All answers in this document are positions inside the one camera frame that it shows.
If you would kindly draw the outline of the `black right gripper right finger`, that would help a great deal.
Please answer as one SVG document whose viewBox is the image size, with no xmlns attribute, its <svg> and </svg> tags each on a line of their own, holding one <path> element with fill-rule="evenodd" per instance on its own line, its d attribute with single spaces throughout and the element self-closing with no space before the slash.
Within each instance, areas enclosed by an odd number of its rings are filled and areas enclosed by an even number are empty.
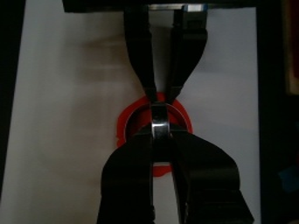
<svg viewBox="0 0 299 224">
<path fill-rule="evenodd" d="M 232 157 L 178 125 L 170 135 L 180 224 L 253 224 Z"/>
</svg>

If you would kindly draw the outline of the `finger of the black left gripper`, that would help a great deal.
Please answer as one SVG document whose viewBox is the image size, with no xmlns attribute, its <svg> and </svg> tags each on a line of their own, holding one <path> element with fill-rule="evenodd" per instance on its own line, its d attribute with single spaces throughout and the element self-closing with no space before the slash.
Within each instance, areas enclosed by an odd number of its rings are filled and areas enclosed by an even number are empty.
<svg viewBox="0 0 299 224">
<path fill-rule="evenodd" d="M 205 4 L 185 4 L 173 11 L 170 31 L 170 68 L 165 101 L 172 104 L 198 64 L 208 40 Z"/>
<path fill-rule="evenodd" d="M 130 66 L 149 102 L 156 102 L 152 34 L 149 31 L 148 6 L 124 8 L 125 48 Z"/>
</svg>

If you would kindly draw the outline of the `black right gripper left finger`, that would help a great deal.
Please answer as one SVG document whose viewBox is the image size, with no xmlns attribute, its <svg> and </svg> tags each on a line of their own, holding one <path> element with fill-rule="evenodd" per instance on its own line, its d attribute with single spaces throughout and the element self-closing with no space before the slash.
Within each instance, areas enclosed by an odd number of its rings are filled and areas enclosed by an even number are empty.
<svg viewBox="0 0 299 224">
<path fill-rule="evenodd" d="M 154 224 L 149 126 L 113 151 L 102 167 L 97 224 Z"/>
</svg>

